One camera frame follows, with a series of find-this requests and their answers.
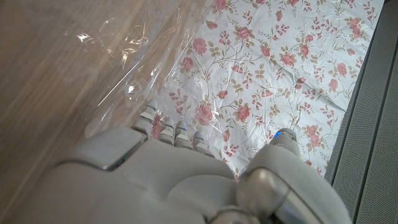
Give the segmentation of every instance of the robotic arm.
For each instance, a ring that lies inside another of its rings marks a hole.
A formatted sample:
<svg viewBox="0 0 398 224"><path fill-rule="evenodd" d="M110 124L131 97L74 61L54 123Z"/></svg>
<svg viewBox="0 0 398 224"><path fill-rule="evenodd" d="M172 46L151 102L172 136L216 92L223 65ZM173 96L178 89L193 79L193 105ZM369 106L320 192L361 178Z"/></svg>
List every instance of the robotic arm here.
<svg viewBox="0 0 398 224"><path fill-rule="evenodd" d="M61 157L10 223L351 223L332 187L281 129L237 183L185 123L149 139L156 103L132 129L105 131Z"/></svg>

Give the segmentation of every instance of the blue led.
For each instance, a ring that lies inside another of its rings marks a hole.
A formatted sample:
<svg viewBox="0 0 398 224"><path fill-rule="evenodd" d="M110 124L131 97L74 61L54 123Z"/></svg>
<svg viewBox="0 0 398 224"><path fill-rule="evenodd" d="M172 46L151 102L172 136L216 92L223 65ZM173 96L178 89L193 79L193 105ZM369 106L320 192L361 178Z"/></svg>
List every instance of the blue led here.
<svg viewBox="0 0 398 224"><path fill-rule="evenodd" d="M276 136L280 135L280 131L278 131L275 135L274 138L276 138Z"/></svg>

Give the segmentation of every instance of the wooden surface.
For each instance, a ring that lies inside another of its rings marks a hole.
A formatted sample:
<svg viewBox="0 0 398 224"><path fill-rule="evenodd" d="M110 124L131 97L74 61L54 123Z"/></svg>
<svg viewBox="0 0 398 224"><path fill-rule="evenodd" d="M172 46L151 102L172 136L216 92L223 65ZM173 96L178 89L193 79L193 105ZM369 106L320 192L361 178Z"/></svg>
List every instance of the wooden surface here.
<svg viewBox="0 0 398 224"><path fill-rule="evenodd" d="M179 44L195 30L187 21L203 6L200 0L0 1L0 222L54 156L85 133L131 123L145 96L126 96L126 85L144 89L158 75L153 92L159 89Z"/></svg>

